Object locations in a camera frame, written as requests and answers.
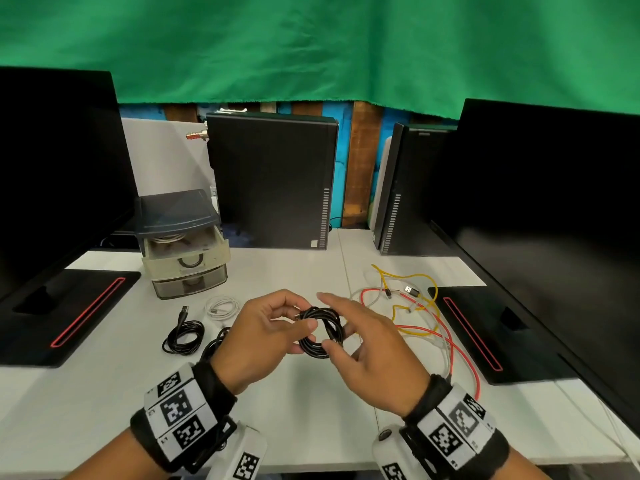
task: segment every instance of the forearm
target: forearm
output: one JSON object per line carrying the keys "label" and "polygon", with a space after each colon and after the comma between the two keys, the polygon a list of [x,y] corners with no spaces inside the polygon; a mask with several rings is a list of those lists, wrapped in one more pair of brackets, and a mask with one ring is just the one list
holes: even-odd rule
{"label": "forearm", "polygon": [[65,480],[165,480],[158,467],[127,428],[76,468]]}
{"label": "forearm", "polygon": [[493,480],[549,480],[537,466],[511,448],[509,458],[500,470],[493,476]]}

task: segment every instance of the left hand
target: left hand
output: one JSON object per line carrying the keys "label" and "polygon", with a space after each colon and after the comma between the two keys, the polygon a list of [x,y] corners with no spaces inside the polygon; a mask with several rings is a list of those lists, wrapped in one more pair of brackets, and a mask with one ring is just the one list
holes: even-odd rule
{"label": "left hand", "polygon": [[211,366],[231,393],[240,394],[249,384],[272,373],[284,355],[302,354],[294,342],[311,334],[317,320],[311,318],[290,323],[300,310],[311,304],[289,290],[280,290],[247,301],[222,345],[211,358]]}

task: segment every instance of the right hand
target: right hand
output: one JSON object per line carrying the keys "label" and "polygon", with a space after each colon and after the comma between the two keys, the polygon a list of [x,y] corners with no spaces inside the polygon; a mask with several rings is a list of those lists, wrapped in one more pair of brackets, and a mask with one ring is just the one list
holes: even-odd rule
{"label": "right hand", "polygon": [[362,338],[352,355],[331,340],[322,342],[347,387],[375,408],[407,416],[427,390],[430,375],[394,323],[348,298],[317,297],[347,320],[346,337],[357,332]]}

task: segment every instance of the hand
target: hand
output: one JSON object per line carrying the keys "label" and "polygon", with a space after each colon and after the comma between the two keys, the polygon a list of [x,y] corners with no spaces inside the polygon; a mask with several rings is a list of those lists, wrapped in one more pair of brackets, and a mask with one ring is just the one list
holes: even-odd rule
{"label": "hand", "polygon": [[407,416],[427,390],[430,375],[393,322],[348,298],[317,297],[347,320],[347,337],[357,332],[362,338],[352,355],[331,340],[322,342],[347,387],[375,408]]}
{"label": "hand", "polygon": [[311,307],[309,302],[289,290],[280,290],[247,301],[222,345],[211,358],[211,366],[231,393],[240,394],[249,384],[272,373],[284,355],[302,354],[296,340],[311,335],[317,320],[295,320],[300,310]]}

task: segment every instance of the black computer case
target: black computer case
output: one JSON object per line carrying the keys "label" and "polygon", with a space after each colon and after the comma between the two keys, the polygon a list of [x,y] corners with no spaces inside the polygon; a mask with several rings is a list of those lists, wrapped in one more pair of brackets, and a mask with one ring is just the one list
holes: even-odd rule
{"label": "black computer case", "polygon": [[396,123],[384,172],[373,241],[383,255],[454,256],[429,227],[429,169],[455,126]]}
{"label": "black computer case", "polygon": [[326,249],[338,122],[265,112],[207,115],[209,163],[231,247]]}

